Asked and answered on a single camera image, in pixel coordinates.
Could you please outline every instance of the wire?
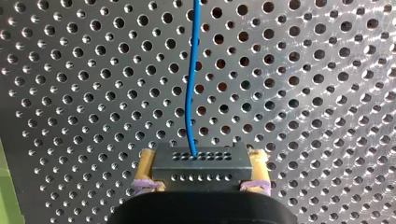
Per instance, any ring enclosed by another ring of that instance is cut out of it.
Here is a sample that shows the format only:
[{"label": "wire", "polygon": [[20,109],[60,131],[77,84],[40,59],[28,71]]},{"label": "wire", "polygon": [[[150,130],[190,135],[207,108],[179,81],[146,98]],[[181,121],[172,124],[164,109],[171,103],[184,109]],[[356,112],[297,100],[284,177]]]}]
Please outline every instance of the wire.
[{"label": "wire", "polygon": [[193,157],[197,155],[197,149],[194,142],[194,134],[191,125],[191,104],[192,95],[194,90],[194,80],[195,80],[195,67],[198,55],[198,42],[200,33],[200,19],[201,19],[201,7],[200,0],[194,1],[194,19],[192,21],[192,35],[191,35],[191,55],[190,55],[190,67],[189,67],[189,81],[187,83],[187,93],[185,102],[185,123],[187,131],[187,140],[189,141],[190,153]]}]

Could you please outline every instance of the green background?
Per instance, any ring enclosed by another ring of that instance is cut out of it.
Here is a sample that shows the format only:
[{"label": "green background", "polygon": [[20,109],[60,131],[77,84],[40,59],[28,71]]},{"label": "green background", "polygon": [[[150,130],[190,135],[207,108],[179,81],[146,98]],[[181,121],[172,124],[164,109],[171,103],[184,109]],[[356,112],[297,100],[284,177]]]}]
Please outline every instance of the green background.
[{"label": "green background", "polygon": [[18,204],[6,155],[0,142],[0,223],[23,224],[24,218]]}]

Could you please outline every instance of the black object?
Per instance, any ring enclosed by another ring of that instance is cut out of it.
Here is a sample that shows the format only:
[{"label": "black object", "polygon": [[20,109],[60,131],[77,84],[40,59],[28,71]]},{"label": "black object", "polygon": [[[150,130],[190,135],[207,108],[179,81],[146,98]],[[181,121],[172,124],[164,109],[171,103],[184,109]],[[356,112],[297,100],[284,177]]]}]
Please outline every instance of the black object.
[{"label": "black object", "polygon": [[239,190],[241,181],[251,178],[246,144],[197,150],[193,157],[188,147],[160,143],[151,167],[153,180],[162,181],[169,191],[228,191]]},{"label": "black object", "polygon": [[277,200],[252,192],[154,192],[118,207],[108,224],[297,224]]}]

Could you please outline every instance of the metal surface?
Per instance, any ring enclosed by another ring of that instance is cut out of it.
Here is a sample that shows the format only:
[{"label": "metal surface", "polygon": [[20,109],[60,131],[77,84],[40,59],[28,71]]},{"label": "metal surface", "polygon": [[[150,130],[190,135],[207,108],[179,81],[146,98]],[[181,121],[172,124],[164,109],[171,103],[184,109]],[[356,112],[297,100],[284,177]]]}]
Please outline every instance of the metal surface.
[{"label": "metal surface", "polygon": [[239,190],[241,180],[250,180],[252,167],[244,143],[233,147],[199,147],[192,157],[188,147],[159,144],[152,164],[152,177],[167,190]]},{"label": "metal surface", "polygon": [[[264,147],[301,223],[394,223],[395,1],[202,2],[198,146]],[[191,13],[0,1],[1,136],[27,223],[104,223],[140,148],[186,146]]]}]

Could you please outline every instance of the cable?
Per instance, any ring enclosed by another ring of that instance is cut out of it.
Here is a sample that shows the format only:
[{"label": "cable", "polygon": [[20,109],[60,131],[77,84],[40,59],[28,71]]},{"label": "cable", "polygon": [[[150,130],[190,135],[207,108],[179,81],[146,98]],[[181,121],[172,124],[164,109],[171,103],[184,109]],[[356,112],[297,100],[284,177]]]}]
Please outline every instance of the cable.
[{"label": "cable", "polygon": [[187,83],[187,93],[185,102],[185,123],[187,131],[187,140],[189,141],[190,153],[193,157],[197,155],[197,149],[194,142],[194,134],[191,125],[191,103],[192,95],[194,90],[194,80],[195,80],[195,67],[198,55],[198,42],[200,33],[200,19],[201,19],[201,7],[200,0],[194,1],[194,20],[192,22],[192,35],[191,35],[191,55],[190,55],[190,67],[189,67],[189,81]]}]

